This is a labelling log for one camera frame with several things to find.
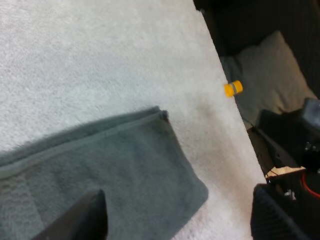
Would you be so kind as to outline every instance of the white carpet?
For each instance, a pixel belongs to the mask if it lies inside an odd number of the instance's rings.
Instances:
[[[158,105],[169,111],[209,189],[208,201],[175,238],[251,238],[253,188],[264,176],[235,101],[224,95],[225,75],[192,0],[0,0],[0,6],[2,152]]]

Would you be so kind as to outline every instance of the folded towel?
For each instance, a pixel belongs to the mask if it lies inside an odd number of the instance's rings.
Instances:
[[[159,108],[61,133],[0,162],[1,240],[32,238],[99,188],[108,240],[169,240],[208,197]]]

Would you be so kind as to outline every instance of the yellow bottle cap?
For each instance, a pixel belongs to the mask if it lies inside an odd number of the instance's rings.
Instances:
[[[243,90],[244,88],[239,80],[224,85],[224,92],[227,97],[233,97],[236,94],[242,93]]]

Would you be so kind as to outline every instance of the red wire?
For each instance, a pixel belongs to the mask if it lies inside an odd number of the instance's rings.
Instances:
[[[303,172],[303,173],[302,173],[301,181],[302,181],[303,187],[304,187],[310,194],[312,194],[312,195],[315,196],[316,198],[320,198],[320,194],[319,194],[319,193],[311,190],[311,189],[308,187],[307,182],[306,182],[306,172]]]

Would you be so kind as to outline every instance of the towel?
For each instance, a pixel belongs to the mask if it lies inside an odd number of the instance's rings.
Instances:
[[[170,240],[208,198],[168,113],[152,108],[3,154],[0,239],[28,240],[92,189],[105,192],[108,240]]]

